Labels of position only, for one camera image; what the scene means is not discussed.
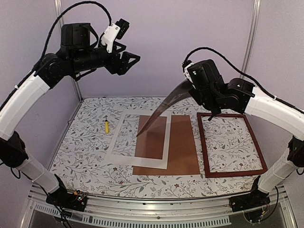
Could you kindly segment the cat photo print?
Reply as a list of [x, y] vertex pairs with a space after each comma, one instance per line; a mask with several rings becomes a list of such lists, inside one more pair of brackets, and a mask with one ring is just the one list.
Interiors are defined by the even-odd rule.
[[161, 104], [152, 113], [149, 119], [146, 121], [144, 126], [139, 130], [137, 136], [149, 129], [153, 122], [167, 109], [169, 109], [174, 104], [188, 97], [191, 97], [189, 91], [193, 89], [193, 85], [189, 80], [184, 80], [178, 86], [176, 86], [171, 93], [161, 102]]

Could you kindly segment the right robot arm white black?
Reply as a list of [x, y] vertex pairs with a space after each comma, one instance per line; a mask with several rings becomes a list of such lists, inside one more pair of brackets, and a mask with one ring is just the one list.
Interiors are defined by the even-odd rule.
[[268, 95], [253, 80], [233, 78], [224, 83], [213, 60], [183, 63], [183, 73], [191, 82], [191, 96], [197, 104], [211, 112], [211, 117], [230, 109], [264, 119], [292, 134], [286, 151], [272, 167], [258, 176], [246, 195], [249, 207], [256, 207], [264, 196], [292, 172], [304, 166], [304, 112]]

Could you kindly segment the red-brown wooden picture frame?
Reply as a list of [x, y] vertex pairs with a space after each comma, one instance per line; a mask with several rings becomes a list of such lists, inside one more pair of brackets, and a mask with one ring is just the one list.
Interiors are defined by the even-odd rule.
[[207, 178], [255, 176], [267, 171], [245, 115], [197, 113], [197, 121]]

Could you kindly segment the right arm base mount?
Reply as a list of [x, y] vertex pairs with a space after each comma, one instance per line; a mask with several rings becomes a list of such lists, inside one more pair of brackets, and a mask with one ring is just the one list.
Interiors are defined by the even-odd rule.
[[248, 194], [229, 198], [229, 205], [233, 212], [261, 207], [269, 203], [269, 194], [260, 192], [258, 190]]

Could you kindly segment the white mat board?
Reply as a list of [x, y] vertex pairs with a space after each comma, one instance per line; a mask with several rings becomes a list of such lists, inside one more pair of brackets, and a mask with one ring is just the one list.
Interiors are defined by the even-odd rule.
[[153, 111], [126, 109], [112, 136], [105, 163], [167, 169], [171, 112], [163, 112], [143, 133], [138, 132]]

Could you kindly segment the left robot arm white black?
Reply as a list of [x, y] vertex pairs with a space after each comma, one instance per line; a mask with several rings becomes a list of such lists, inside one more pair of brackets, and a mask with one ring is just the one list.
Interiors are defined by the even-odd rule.
[[91, 43], [90, 37], [95, 31], [89, 23], [63, 25], [59, 51], [44, 54], [0, 108], [2, 162], [40, 185], [60, 206], [70, 203], [70, 194], [58, 176], [26, 153], [16, 127], [36, 101], [64, 77], [70, 76], [78, 81], [101, 67], [121, 76], [139, 62], [138, 55], [127, 52], [125, 45], [119, 43], [129, 26], [124, 19], [111, 23], [102, 35], [96, 37], [96, 42]]

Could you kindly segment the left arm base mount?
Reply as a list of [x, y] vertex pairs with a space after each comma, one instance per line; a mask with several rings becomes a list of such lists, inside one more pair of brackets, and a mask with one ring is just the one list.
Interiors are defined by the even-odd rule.
[[87, 195], [79, 190], [71, 193], [64, 188], [59, 188], [47, 195], [46, 203], [64, 209], [84, 212], [87, 204]]

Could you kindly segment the yellow handled screwdriver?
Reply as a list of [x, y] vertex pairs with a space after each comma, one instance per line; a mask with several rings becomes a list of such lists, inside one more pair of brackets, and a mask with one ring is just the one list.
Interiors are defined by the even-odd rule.
[[104, 118], [104, 124], [105, 124], [105, 132], [109, 133], [110, 129], [109, 129], [109, 122], [107, 120], [107, 116]]

